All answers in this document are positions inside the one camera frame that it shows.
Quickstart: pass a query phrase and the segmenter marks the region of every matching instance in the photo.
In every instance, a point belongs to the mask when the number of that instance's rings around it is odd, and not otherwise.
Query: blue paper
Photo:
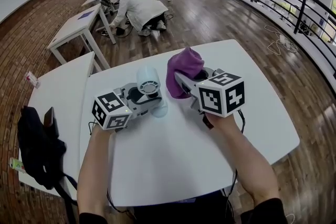
[[[93,10],[90,11],[90,12],[86,12],[86,13],[84,13],[82,16],[80,16],[80,17],[78,18],[78,20],[79,20],[79,19],[82,19],[82,18],[85,18],[85,17],[88,17],[91,13],[93,13]]]

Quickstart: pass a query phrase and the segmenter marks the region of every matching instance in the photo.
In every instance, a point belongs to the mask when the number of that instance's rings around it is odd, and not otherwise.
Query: white sneaker
[[[157,24],[158,24],[158,25],[156,26],[156,29],[157,29],[157,30],[166,30],[166,29],[167,29],[167,27],[164,25],[164,22],[163,22],[163,21],[160,20]]]
[[[149,36],[151,34],[151,32],[150,32],[150,30],[149,29],[144,29],[144,30],[142,30],[142,31],[140,31],[140,32],[138,32],[138,35],[139,36],[143,36],[143,37],[147,37],[147,36]]]

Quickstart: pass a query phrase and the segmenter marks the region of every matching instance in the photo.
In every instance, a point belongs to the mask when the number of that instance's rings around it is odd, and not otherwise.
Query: black strap
[[[77,182],[71,176],[68,176],[63,172],[62,174],[69,180],[69,182],[77,190]],[[73,213],[72,205],[78,206],[77,202],[70,197],[70,195],[63,189],[63,187],[59,182],[54,184],[54,188],[57,191],[57,193],[64,199],[69,224],[76,224],[75,214]]]
[[[73,185],[75,189],[77,189],[77,182],[71,177],[63,173],[63,175],[69,180],[69,182]],[[54,184],[54,188],[57,193],[65,200],[65,202],[69,202],[73,205],[78,205],[75,200],[73,200],[70,195],[63,189],[59,182]]]

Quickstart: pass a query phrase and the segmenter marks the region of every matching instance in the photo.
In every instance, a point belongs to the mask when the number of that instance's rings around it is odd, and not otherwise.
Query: brick wall
[[[59,66],[46,47],[68,18],[85,9],[84,1],[31,0],[0,24],[0,223],[66,221],[61,199],[20,183],[8,163],[11,157],[18,158],[20,108],[33,90],[23,80],[24,73],[30,70],[39,77]],[[60,51],[68,61],[80,50],[74,40]]]

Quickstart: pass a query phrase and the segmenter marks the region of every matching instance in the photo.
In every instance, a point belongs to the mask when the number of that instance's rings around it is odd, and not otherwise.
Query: small box
[[[125,128],[133,112],[113,90],[95,96],[92,114],[103,130]]]
[[[244,80],[224,72],[196,84],[202,111],[227,117],[245,104]]]

